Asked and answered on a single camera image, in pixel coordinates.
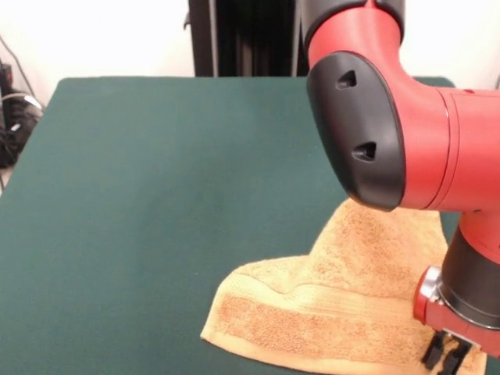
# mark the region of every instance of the towel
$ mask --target towel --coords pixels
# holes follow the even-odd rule
[[[220,284],[201,338],[248,359],[332,375],[424,375],[434,331],[413,292],[447,250],[438,212],[344,201],[307,255],[243,265]],[[445,352],[455,347],[446,344]],[[479,375],[473,348],[459,375]]]

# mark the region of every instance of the table surface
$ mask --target table surface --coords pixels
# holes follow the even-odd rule
[[[0,198],[2,373],[297,373],[199,334],[231,270],[307,253],[344,199],[303,78],[62,81]]]

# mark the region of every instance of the red robot arm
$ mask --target red robot arm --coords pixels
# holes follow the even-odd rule
[[[399,60],[404,0],[299,3],[312,113],[349,196],[462,213],[442,268],[417,286],[415,317],[500,356],[500,91],[411,78]]]

